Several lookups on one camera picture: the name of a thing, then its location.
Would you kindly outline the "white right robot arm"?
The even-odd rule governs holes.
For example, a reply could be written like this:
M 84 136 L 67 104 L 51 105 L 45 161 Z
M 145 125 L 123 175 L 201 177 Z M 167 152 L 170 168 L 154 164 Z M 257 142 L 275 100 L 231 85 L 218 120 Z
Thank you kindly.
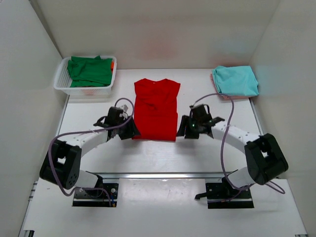
M 230 125 L 221 117 L 213 118 L 206 104 L 192 106 L 190 114 L 182 116 L 176 135 L 198 139 L 201 134 L 222 142 L 221 165 L 224 165 L 225 144 L 245 155 L 246 167 L 231 174 L 223 171 L 223 181 L 235 190 L 243 190 L 253 184 L 265 185 L 288 170 L 288 162 L 273 135 L 256 135 Z

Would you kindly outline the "red t shirt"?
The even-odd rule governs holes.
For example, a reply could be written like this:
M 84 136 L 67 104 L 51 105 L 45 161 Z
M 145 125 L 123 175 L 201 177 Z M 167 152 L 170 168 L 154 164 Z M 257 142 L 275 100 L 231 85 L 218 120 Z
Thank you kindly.
M 169 79 L 141 79 L 134 83 L 134 121 L 140 132 L 134 140 L 176 140 L 180 86 L 180 83 Z

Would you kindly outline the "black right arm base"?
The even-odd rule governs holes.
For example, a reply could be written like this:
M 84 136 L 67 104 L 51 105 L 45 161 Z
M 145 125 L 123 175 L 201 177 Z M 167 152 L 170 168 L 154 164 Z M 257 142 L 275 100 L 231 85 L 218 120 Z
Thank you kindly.
M 254 208 L 251 191 L 227 188 L 223 183 L 206 183 L 205 192 L 197 194 L 195 200 L 206 198 L 208 209 Z

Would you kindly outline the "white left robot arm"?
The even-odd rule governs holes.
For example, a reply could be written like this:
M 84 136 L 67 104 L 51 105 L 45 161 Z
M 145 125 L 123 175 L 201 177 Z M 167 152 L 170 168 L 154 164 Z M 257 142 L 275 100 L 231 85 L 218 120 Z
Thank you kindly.
M 100 188 L 99 176 L 80 169 L 81 158 L 92 149 L 110 141 L 115 136 L 121 140 L 131 139 L 141 133 L 136 127 L 133 115 L 123 108 L 110 107 L 106 116 L 94 124 L 97 130 L 69 132 L 53 140 L 41 166 L 41 179 L 69 190 L 77 184 L 84 188 Z

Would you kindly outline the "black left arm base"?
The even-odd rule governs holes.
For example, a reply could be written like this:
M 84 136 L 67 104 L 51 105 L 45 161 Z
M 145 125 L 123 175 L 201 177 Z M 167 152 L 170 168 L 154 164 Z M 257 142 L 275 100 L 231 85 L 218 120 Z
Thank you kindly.
M 97 190 L 77 190 L 73 196 L 73 207 L 108 207 L 118 204 L 119 179 L 98 176 Z

